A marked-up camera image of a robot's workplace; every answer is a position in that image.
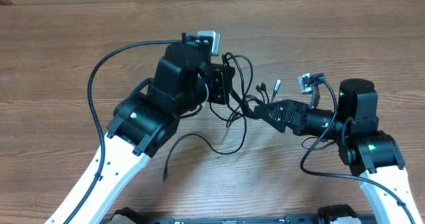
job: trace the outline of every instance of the wooden table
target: wooden table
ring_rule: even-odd
[[[425,0],[239,0],[0,7],[0,222],[42,223],[60,205],[98,148],[86,101],[94,65],[138,41],[179,39],[212,29],[222,50],[254,63],[254,84],[282,80],[278,100],[307,102],[297,76],[325,72],[338,90],[366,78],[379,94],[380,129],[402,150],[410,186],[425,217]],[[128,50],[109,60],[93,87],[105,126],[115,106],[153,76],[165,47]],[[246,76],[249,70],[242,63]],[[239,80],[234,79],[238,87]],[[331,108],[322,89],[322,108]],[[225,107],[216,105],[220,113]],[[242,122],[226,130],[205,109],[183,120],[118,197],[122,207],[174,217],[255,217],[316,212],[348,203],[371,212],[356,181],[313,177],[299,169],[302,137],[248,121],[240,152],[212,153],[199,139],[177,146],[167,183],[165,158],[182,134],[205,135],[216,148],[239,145]],[[334,146],[307,167],[349,173]]]

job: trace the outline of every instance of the white arm segment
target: white arm segment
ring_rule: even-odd
[[[377,168],[377,173],[363,172],[361,177],[376,181],[394,192],[403,202],[413,216],[416,224],[422,224],[419,212],[414,204],[410,192],[406,169],[400,170],[397,166]],[[381,188],[359,181],[360,188],[365,193],[372,206],[378,224],[409,224],[403,208],[397,205],[396,200]]]
[[[150,160],[150,157],[145,154],[138,157],[132,154],[134,147],[120,137],[114,136],[109,139],[105,136],[104,138],[106,158],[102,170],[103,177],[94,186],[86,202],[70,222],[72,224],[99,223],[122,189]],[[100,147],[71,192],[44,224],[65,222],[92,183],[94,174],[98,171],[99,162]]]

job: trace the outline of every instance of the robotic hand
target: robotic hand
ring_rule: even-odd
[[[91,98],[96,71],[111,56],[123,50],[166,43],[170,45],[159,61],[155,77],[142,81],[116,107],[104,136]],[[211,56],[218,56],[220,52],[219,45],[220,35],[214,31],[199,31],[197,35],[183,33],[181,41],[128,45],[110,53],[96,65],[89,80],[88,97],[101,145],[82,177],[46,224],[99,223],[127,183],[175,134],[184,113],[205,102],[228,105],[229,95],[239,103],[243,115],[261,118],[281,133],[289,127],[295,135],[318,136],[301,161],[301,169],[313,175],[359,180],[377,223],[422,223],[398,146],[391,136],[377,130],[377,92],[372,82],[344,80],[336,113],[336,109],[332,112],[317,108],[319,84],[325,84],[333,94],[324,74],[305,74],[299,77],[299,83],[302,93],[313,94],[310,104],[293,100],[258,102],[259,106],[252,111],[246,99],[240,98],[232,89],[235,69],[211,62]],[[353,175],[317,173],[303,167],[308,154],[324,138],[337,142],[339,156]],[[359,223],[354,222],[359,221],[354,214],[321,216],[315,220],[317,222],[311,223]]]

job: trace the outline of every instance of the robotic arm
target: robotic arm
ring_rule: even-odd
[[[114,110],[114,118],[104,136],[104,168],[81,208],[69,220],[97,174],[102,159],[101,148],[46,224],[99,223],[127,183],[175,134],[184,113],[204,102],[228,104],[229,94],[240,101],[232,89],[235,69],[211,63],[211,56],[219,54],[219,44],[218,33],[200,31],[197,35],[183,33],[181,42],[167,47],[155,77],[141,82]],[[241,110],[244,114],[249,112],[251,118],[263,119],[281,133],[289,127],[298,136],[320,136],[331,125],[326,138],[337,142],[339,156],[350,167],[351,173],[395,190],[403,200],[397,203],[380,188],[359,182],[377,222],[409,223],[405,212],[398,206],[405,203],[415,223],[422,223],[410,194],[398,146],[389,135],[377,131],[379,119],[376,117],[374,84],[361,79],[344,80],[340,87],[338,119],[331,124],[334,113],[317,108],[317,81],[324,78],[324,74],[305,74],[299,78],[301,91],[313,94],[310,104],[282,100],[259,105],[253,112],[242,104]],[[351,223],[346,219],[333,215],[323,223]]]

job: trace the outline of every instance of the table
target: table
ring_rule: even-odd
[[[94,65],[110,51],[138,41],[179,39],[182,32],[216,30],[222,50],[246,55],[254,81],[277,96],[307,102],[297,77],[324,72],[337,91],[347,78],[375,83],[380,129],[398,142],[416,205],[425,217],[425,0],[233,0],[97,3],[0,7],[0,222],[42,223],[61,204],[98,148],[86,101]],[[128,50],[94,80],[103,127],[140,80],[153,76],[165,46]],[[245,75],[248,65],[242,63]],[[234,86],[239,87],[236,77]],[[331,109],[322,88],[320,107]],[[223,107],[218,112],[229,114]],[[131,207],[174,217],[257,217],[316,212],[347,203],[371,208],[356,181],[313,177],[299,169],[302,137],[248,121],[244,147],[218,156],[199,139],[176,147],[182,134],[205,135],[216,148],[239,145],[243,123],[229,130],[204,109],[183,120],[123,190],[109,214]],[[309,169],[349,173],[337,147],[316,151]]]

